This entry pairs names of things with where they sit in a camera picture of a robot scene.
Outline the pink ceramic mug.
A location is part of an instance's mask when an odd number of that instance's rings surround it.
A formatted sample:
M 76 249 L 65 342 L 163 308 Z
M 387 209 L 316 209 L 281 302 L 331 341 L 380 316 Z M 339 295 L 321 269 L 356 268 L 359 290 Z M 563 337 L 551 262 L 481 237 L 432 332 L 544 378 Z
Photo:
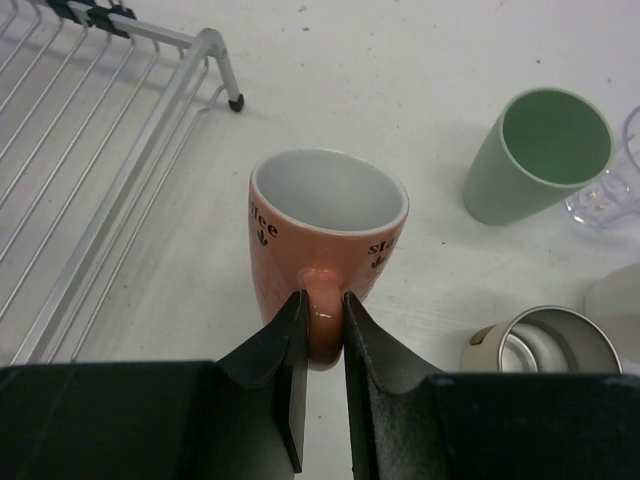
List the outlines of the pink ceramic mug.
M 348 154 L 296 148 L 259 160 L 249 177 L 248 226 L 263 321 L 306 291 L 310 362 L 332 367 L 343 348 L 343 296 L 367 297 L 408 213 L 397 178 Z

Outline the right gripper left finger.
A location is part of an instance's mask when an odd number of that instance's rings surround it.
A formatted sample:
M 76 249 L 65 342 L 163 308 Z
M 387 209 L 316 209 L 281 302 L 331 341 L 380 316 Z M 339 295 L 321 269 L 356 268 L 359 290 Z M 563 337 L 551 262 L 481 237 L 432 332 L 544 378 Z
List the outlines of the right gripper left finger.
M 217 361 L 1 372 L 5 479 L 291 479 L 302 469 L 309 298 Z

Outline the clear glass cup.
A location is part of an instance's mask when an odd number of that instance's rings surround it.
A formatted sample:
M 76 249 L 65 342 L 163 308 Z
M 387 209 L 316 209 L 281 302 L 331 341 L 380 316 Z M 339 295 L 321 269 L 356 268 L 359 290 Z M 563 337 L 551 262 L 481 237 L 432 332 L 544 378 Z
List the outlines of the clear glass cup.
M 605 172 L 565 201 L 577 223 L 603 230 L 639 219 L 639 107 L 627 115 L 614 137 Z

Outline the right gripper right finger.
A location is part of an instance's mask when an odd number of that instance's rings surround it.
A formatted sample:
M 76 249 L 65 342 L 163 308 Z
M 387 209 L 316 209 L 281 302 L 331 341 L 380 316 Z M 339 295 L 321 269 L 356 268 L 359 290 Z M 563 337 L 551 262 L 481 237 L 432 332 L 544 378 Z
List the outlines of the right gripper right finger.
M 357 479 L 635 479 L 639 380 L 446 373 L 343 303 Z

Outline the light green cup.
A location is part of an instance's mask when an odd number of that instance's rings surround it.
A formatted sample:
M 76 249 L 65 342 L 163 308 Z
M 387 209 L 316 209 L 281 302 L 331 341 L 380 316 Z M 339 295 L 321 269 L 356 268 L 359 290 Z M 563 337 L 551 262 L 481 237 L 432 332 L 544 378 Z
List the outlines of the light green cup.
M 522 92 L 482 142 L 464 183 L 464 206 L 487 225 L 523 220 L 592 183 L 613 150 L 611 127 L 589 101 L 558 88 Z

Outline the beige brown cup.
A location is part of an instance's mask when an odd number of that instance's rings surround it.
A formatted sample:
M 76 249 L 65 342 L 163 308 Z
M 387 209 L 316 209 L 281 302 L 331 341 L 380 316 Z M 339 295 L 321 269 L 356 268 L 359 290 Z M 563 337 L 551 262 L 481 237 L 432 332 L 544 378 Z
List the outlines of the beige brown cup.
M 487 326 L 466 343 L 465 372 L 611 373 L 623 371 L 613 344 L 592 320 L 560 306 L 538 306 Z

